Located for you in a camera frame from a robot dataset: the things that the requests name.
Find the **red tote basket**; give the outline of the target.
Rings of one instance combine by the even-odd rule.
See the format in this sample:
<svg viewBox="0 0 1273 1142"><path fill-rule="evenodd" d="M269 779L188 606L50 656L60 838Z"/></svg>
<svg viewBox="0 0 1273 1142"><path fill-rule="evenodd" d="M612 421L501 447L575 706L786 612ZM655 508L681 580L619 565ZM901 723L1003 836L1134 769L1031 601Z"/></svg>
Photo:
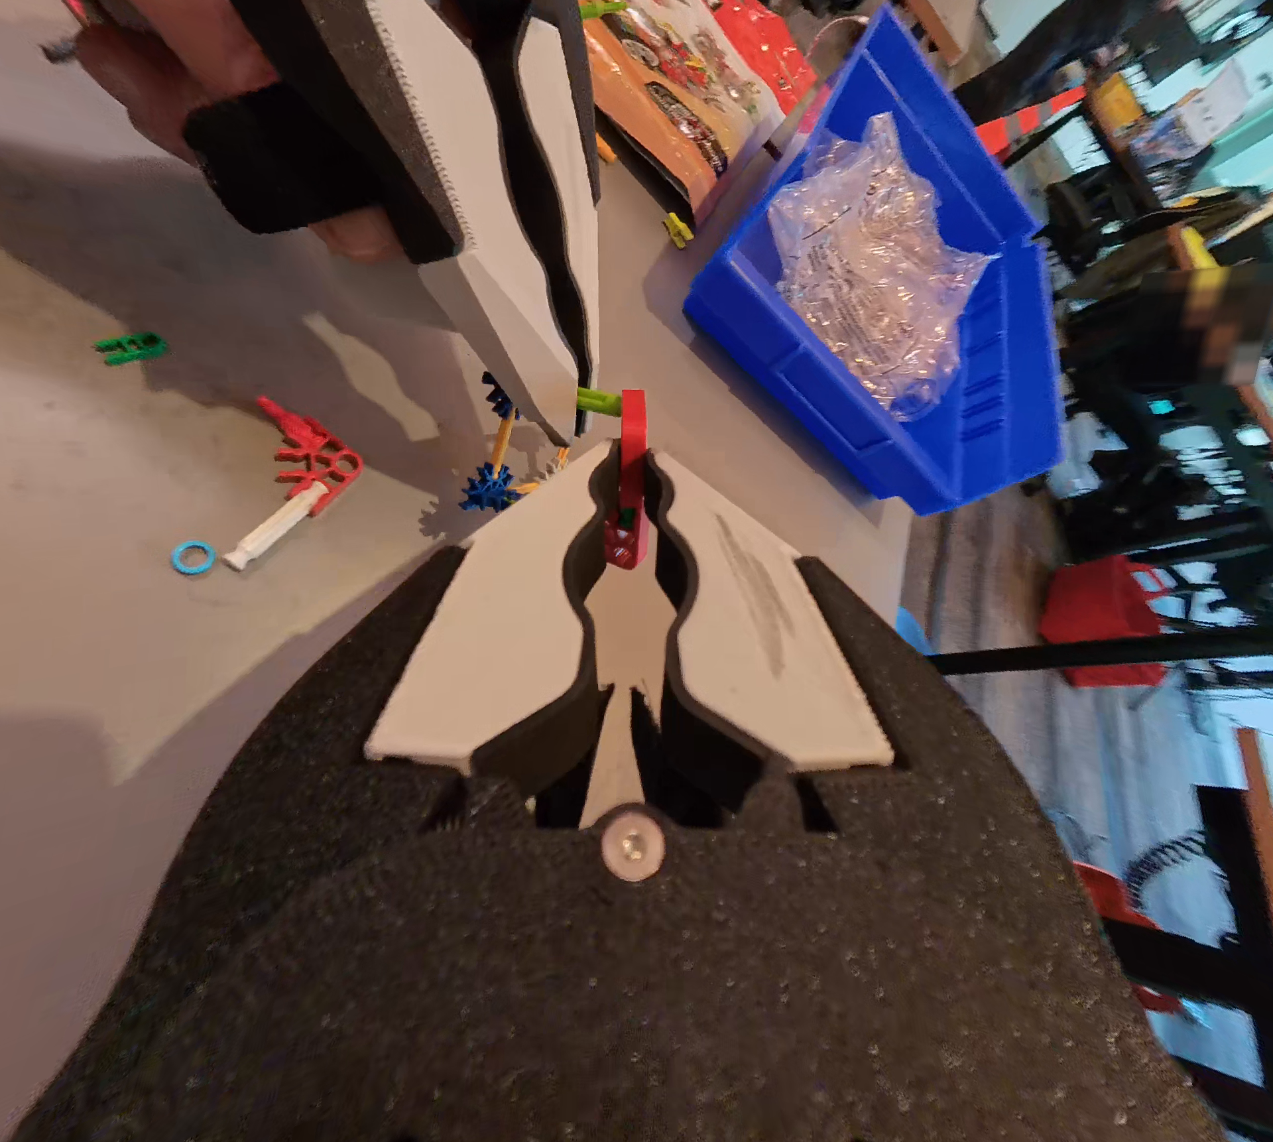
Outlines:
<svg viewBox="0 0 1273 1142"><path fill-rule="evenodd" d="M1162 634L1153 601L1175 586L1155 567L1127 556L1064 565L1053 573L1042 606L1044 643L1081 643ZM1071 688L1159 688L1166 664L1084 665L1064 669Z"/></svg>

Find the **black stand pole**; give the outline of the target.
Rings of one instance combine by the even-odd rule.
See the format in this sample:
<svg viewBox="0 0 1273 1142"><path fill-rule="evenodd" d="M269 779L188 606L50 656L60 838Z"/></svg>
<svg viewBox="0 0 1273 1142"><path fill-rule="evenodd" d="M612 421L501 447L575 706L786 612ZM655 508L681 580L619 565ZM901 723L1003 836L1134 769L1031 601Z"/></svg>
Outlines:
<svg viewBox="0 0 1273 1142"><path fill-rule="evenodd" d="M1272 627L1220 627L1123 640L942 652L933 654L929 660L944 677L983 677L996 673L1181 664L1188 660L1240 660L1270 654Z"/></svg>

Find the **orange traffic cone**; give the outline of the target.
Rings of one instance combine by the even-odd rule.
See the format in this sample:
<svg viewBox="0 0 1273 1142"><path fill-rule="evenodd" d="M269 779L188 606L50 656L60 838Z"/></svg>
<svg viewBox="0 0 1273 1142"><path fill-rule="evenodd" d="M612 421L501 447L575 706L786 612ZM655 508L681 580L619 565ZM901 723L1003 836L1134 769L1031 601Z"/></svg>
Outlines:
<svg viewBox="0 0 1273 1142"><path fill-rule="evenodd" d="M1070 87L1038 104L979 124L979 139L986 152L1007 169L1042 146L1042 143L1049 141L1059 130L1057 122L1073 119L1073 111L1077 107L1083 109L1084 98L1084 85Z"/></svg>

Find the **blue plastic bin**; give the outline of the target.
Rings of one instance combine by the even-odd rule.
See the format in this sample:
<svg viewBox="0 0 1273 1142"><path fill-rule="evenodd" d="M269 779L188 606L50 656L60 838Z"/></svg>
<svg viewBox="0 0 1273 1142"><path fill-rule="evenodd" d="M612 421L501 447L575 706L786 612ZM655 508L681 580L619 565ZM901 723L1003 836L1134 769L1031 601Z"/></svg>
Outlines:
<svg viewBox="0 0 1273 1142"><path fill-rule="evenodd" d="M1064 402L1040 226L892 5L870 18L810 113L810 137L853 141L870 117L895 117L908 167L936 189L942 239L992 256L958 326L947 395L921 419L894 419L781 297L768 206L797 180L812 143L786 154L695 274L688 321L873 497L947 513L1046 475L1064 454Z"/></svg>

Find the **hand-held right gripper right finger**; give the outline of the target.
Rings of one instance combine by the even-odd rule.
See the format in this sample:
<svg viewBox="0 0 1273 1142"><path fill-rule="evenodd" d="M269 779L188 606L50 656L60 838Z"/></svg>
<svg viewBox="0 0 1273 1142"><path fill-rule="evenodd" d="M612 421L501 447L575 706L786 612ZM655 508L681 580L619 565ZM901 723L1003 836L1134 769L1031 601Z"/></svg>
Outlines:
<svg viewBox="0 0 1273 1142"><path fill-rule="evenodd" d="M673 615L658 712L636 704L645 805L721 829L775 780L801 829L836 829L816 777L892 767L895 749L803 556L668 452L645 456L645 508Z"/></svg>

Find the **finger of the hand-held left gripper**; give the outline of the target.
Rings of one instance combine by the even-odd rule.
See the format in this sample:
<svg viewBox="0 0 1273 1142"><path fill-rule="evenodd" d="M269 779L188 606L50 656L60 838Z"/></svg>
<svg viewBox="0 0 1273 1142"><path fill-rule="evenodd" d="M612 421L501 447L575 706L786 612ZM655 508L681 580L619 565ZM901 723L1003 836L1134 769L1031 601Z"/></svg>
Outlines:
<svg viewBox="0 0 1273 1142"><path fill-rule="evenodd" d="M428 0L364 4L462 230L458 254L421 263L419 278L519 411L569 447L580 369L567 276L553 298L514 202L486 70Z"/></svg>
<svg viewBox="0 0 1273 1142"><path fill-rule="evenodd" d="M571 91L564 37L556 26L527 17L517 46L517 83L532 135L549 169L556 196L571 348L580 369L580 386L599 380L599 209L592 165Z"/></svg>

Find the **colourful rod connector toy model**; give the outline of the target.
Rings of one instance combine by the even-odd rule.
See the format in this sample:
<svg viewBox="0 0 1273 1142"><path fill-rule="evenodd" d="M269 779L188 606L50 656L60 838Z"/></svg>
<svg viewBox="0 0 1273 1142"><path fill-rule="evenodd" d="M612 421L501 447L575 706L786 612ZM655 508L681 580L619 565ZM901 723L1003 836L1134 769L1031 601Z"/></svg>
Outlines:
<svg viewBox="0 0 1273 1142"><path fill-rule="evenodd" d="M488 386L486 402L499 417L499 432L490 460L467 478L460 508L464 512L503 513L517 500L530 497L553 476L566 471L569 450L560 449L549 467L536 478L517 482L506 463L506 450L519 410L504 387L488 371L482 374ZM649 454L649 408L643 389L618 393L580 387L577 391L577 413L580 417L603 415L621 423L621 465L618 499L605 523L606 562L623 571L642 565L649 547L649 515L645 510L645 458Z"/></svg>

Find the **red connector with white rod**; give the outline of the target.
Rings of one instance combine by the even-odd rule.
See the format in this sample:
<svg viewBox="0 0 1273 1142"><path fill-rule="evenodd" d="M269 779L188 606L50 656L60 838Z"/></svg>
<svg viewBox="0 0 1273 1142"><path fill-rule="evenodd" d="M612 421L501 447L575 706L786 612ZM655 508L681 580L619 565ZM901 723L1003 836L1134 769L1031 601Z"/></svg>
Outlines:
<svg viewBox="0 0 1273 1142"><path fill-rule="evenodd" d="M364 458L317 419L269 397L258 397L258 408L278 428L275 460L280 469L275 480L290 491L275 513L223 556L223 565L236 573L269 554L302 521L325 513L364 473Z"/></svg>

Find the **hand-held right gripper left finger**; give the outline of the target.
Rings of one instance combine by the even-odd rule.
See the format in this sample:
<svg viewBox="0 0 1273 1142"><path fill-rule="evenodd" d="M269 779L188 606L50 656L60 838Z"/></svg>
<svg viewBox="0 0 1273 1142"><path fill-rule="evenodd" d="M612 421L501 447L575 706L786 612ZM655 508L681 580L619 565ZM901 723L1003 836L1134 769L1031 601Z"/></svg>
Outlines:
<svg viewBox="0 0 1273 1142"><path fill-rule="evenodd" d="M482 525L364 754L491 779L534 801L540 827L580 827L612 688L588 597L608 569L616 441Z"/></svg>

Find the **toy packaging bag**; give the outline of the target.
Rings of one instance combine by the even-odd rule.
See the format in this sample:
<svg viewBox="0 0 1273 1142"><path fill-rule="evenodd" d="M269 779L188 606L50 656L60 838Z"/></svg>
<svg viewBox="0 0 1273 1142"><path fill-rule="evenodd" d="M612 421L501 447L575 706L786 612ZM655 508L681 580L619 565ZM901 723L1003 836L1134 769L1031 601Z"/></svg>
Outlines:
<svg viewBox="0 0 1273 1142"><path fill-rule="evenodd" d="M608 146L629 145L697 228L818 74L758 0L627 0L584 20Z"/></svg>

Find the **crumpled clear plastic bags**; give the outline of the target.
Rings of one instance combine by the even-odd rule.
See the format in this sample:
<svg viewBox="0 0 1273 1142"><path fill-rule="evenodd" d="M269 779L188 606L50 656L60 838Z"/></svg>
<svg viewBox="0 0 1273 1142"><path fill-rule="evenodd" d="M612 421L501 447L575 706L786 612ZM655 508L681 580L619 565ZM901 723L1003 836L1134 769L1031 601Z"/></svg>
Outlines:
<svg viewBox="0 0 1273 1142"><path fill-rule="evenodd" d="M881 113L858 143L819 133L768 206L784 302L901 423L947 395L966 304L997 259L947 245L940 202Z"/></svg>

